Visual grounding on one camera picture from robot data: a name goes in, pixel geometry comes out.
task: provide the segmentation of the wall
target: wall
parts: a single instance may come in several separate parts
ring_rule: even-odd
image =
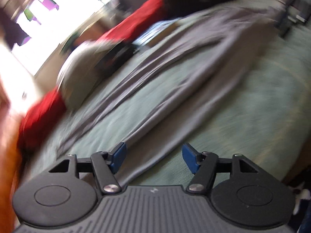
[[[94,13],[88,20],[75,30],[82,33],[90,24],[99,21],[106,28],[111,29],[115,23],[110,20],[108,12],[102,9]],[[44,92],[48,92],[55,88],[56,80],[60,69],[68,58],[70,53],[61,54],[61,50],[68,39],[59,44],[49,58],[44,62],[39,71],[35,74],[36,82],[41,86]]]

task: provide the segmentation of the blue clip pad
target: blue clip pad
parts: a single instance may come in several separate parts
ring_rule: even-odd
[[[189,170],[195,174],[199,168],[198,157],[201,155],[196,149],[194,149],[190,144],[186,143],[181,147],[183,160],[187,164]]]
[[[112,150],[111,164],[109,165],[109,169],[112,174],[116,174],[119,171],[125,157],[126,157],[126,144],[124,142],[119,143]]]

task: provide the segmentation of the white pillow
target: white pillow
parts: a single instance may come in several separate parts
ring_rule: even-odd
[[[117,44],[113,41],[84,42],[69,55],[56,81],[68,110],[77,110],[103,80],[95,66]]]

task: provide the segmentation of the metal screw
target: metal screw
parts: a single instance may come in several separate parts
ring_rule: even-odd
[[[115,193],[119,191],[119,187],[115,184],[109,184],[104,186],[104,191],[107,193]]]
[[[202,184],[191,184],[189,186],[189,190],[193,192],[200,192],[204,189],[204,186]]]

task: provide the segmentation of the gray blanket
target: gray blanket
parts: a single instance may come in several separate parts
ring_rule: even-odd
[[[58,157],[100,120],[176,60],[202,46],[213,55],[189,74],[125,138],[128,155],[117,174],[124,185],[157,163],[210,116],[274,35],[272,11],[221,9],[159,43],[63,141]]]

